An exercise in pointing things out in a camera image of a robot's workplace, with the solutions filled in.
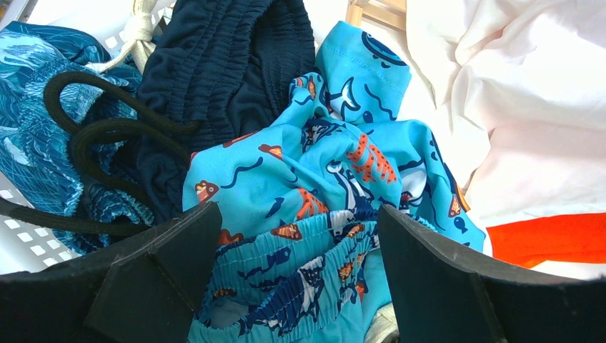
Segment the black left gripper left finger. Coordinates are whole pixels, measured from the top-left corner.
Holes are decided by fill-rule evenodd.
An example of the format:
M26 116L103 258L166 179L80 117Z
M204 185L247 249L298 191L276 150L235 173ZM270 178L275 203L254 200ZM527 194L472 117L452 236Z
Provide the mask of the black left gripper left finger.
M185 342L222 216L214 202L40 272L1 277L3 342Z

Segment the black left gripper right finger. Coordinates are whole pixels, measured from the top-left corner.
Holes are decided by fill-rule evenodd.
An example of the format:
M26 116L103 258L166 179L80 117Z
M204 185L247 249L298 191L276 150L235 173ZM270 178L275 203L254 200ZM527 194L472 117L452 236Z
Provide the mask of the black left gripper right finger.
M384 205L379 243L401 342L603 342L605 280L498 261Z

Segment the teal shark print shorts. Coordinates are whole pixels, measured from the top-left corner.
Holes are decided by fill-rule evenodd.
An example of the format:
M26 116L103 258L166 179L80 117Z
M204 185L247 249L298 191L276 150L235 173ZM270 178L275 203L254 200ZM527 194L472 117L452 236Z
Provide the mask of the teal shark print shorts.
M410 79L387 46L339 22L273 124L193 154L183 207L216 203L222 231L190 342L380 339L383 205L484 249L431 129L397 118Z

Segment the orange mesh shorts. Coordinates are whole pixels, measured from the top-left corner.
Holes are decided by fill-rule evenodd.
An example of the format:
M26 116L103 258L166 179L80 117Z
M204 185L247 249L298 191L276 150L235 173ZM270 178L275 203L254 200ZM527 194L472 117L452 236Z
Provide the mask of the orange mesh shorts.
M605 214L566 214L487 229L495 259L524 268L546 262L605 263Z

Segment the blue leaf print shorts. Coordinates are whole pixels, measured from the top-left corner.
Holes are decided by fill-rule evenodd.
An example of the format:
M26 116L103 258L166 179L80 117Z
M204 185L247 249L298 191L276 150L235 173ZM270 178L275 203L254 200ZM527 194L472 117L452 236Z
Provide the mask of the blue leaf print shorts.
M95 222L152 224L152 211L127 193L80 177L69 156L71 134L49 116L44 88L57 74L83 71L98 75L89 64L104 63L110 53L83 31L13 21L1 30L1 172L38 210ZM100 77L136 95L141 73L133 62L105 71ZM61 104L78 124L101 119L135 119L121 101L86 84L62 91ZM54 236L77 254L117 242L108 234L82 234L52 229Z

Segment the navy blue shorts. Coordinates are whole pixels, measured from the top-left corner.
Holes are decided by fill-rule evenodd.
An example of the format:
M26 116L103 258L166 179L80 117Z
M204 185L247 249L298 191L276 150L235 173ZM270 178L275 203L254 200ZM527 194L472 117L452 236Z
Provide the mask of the navy blue shorts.
M314 37L302 1L178 1L172 20L133 62L136 95L100 74L126 60L66 71L44 88L49 116L71 134L69 156L82 181L123 191L148 207L152 224L95 222L1 201L1 213L82 234L131 236L176 215L190 155L269 126L288 102L291 80L314 66ZM137 117L78 124L60 101L71 84L104 91Z

